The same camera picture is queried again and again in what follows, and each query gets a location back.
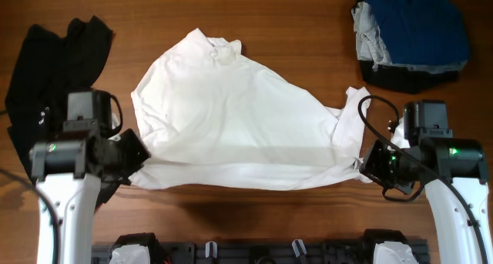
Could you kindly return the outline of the white printed t-shirt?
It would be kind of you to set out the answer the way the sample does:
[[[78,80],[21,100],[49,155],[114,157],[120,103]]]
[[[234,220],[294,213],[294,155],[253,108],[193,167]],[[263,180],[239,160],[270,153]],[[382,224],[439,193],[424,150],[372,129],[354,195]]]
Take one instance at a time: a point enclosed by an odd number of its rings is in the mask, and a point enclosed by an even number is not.
[[[200,30],[165,51],[132,91],[150,157],[130,178],[144,189],[218,185],[290,191],[356,179],[367,90],[340,109]]]

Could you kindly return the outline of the black t-shirt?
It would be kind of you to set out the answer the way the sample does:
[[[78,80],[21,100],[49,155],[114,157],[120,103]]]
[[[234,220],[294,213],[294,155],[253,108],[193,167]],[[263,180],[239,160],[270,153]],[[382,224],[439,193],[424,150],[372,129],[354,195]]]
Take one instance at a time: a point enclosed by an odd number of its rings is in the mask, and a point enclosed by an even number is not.
[[[62,131],[69,93],[91,90],[101,75],[112,35],[96,16],[74,18],[64,38],[37,24],[29,28],[5,98],[8,134],[26,173],[34,144]]]

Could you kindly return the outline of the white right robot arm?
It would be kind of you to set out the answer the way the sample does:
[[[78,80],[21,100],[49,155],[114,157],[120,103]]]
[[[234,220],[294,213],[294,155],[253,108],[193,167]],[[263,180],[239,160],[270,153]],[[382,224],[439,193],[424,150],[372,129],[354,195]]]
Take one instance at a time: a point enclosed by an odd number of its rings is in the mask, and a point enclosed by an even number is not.
[[[488,167],[481,144],[472,139],[422,139],[390,149],[377,140],[360,171],[382,186],[414,199],[418,183],[431,207],[443,263],[490,263]]]

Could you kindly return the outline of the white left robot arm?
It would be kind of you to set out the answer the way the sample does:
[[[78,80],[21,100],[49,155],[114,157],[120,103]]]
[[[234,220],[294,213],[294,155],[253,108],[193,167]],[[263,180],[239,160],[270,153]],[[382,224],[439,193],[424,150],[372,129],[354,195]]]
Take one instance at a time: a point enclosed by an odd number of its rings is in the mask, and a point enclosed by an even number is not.
[[[132,130],[110,139],[71,132],[30,152],[39,197],[39,263],[89,263],[95,211],[150,157]]]

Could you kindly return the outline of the folded blue shirt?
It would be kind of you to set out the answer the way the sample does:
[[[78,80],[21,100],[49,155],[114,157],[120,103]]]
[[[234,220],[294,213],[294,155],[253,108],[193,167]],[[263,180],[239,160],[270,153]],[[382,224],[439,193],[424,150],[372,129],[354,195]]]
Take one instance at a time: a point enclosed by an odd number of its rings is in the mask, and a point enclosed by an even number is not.
[[[391,61],[409,65],[466,62],[471,50],[461,11],[448,0],[364,0]]]

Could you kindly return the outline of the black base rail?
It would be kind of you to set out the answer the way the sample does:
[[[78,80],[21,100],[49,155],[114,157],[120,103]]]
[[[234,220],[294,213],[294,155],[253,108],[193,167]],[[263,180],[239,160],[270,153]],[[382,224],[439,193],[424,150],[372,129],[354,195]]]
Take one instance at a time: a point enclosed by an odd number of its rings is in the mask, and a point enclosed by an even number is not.
[[[161,246],[169,254],[172,264],[254,264],[265,256],[276,264],[296,264],[300,261],[289,242],[219,244],[215,259],[206,258],[204,244],[163,242]],[[305,242],[304,246],[310,264],[369,263],[371,260],[365,250],[367,247],[360,239]]]

